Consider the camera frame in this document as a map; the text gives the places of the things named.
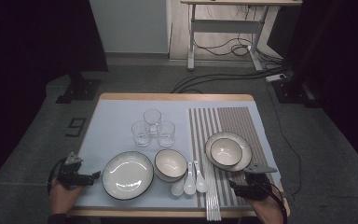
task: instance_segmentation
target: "table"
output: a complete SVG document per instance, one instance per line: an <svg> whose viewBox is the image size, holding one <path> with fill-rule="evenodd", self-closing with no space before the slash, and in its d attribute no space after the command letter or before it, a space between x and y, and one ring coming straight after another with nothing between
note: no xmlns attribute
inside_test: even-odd
<svg viewBox="0 0 358 224"><path fill-rule="evenodd" d="M149 108L161 111L162 119L171 120L176 125L176 141L171 148L180 151L187 161L195 160L191 147L192 113L203 110L243 109L249 111L258 136L259 147L265 151L266 163L276 167L264 134L261 118L257 112L254 98L246 94L169 94L169 93L104 93L100 96L95 108L86 136L78 156L83 159L79 169L81 174L102 171L104 166L117 154L128 149L137 150L153 161L156 153L162 148L154 139L147 147L137 147L132 140L131 124L142 119ZM281 176L274 173L271 177L275 185L280 184ZM171 184L155 178L149 189L136 199L119 201L104 192L101 178L93 186L85 189L76 202L71 216L96 217L206 217L205 206L202 205L203 194L175 197L170 193ZM255 216L252 208L241 198L234 199L234 205L221 202L222 217Z"/></svg>
<svg viewBox="0 0 358 224"><path fill-rule="evenodd" d="M252 46L248 47L249 54L257 71L262 71L256 49L263 31L264 22L269 12L269 6L301 6L300 0L181 0L181 3L192 6L190 46L187 54L187 69L194 69L194 33L241 33L255 34ZM197 5L229 5L229 6L264 6L260 21L226 21L226 20L198 20L196 19Z"/></svg>

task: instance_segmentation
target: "power strip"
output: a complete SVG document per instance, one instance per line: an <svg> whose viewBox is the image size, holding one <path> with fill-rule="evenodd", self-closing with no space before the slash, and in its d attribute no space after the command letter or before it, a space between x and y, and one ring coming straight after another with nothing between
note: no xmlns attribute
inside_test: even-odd
<svg viewBox="0 0 358 224"><path fill-rule="evenodd" d="M278 74L278 75L266 77L266 82L281 80L283 78L286 78L286 76L284 74Z"/></svg>

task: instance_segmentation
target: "white spoon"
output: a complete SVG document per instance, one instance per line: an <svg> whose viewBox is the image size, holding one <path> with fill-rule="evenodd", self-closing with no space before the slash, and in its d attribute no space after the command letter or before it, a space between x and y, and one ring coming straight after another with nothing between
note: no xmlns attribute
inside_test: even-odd
<svg viewBox="0 0 358 224"><path fill-rule="evenodd" d="M193 178L193 162L189 161L187 163L187 169L188 169L188 175L185 182L184 190L186 194L194 194L196 192L196 185L194 184L194 178Z"/></svg>
<svg viewBox="0 0 358 224"><path fill-rule="evenodd" d="M180 180L172 184L171 193L175 196L181 196L183 194L185 178L182 177Z"/></svg>
<svg viewBox="0 0 358 224"><path fill-rule="evenodd" d="M194 165L196 166L196 170L197 170L196 188L199 192L205 193L206 191L208 191L208 185L206 184L206 181L203 178L202 173L200 171L199 162L194 161Z"/></svg>

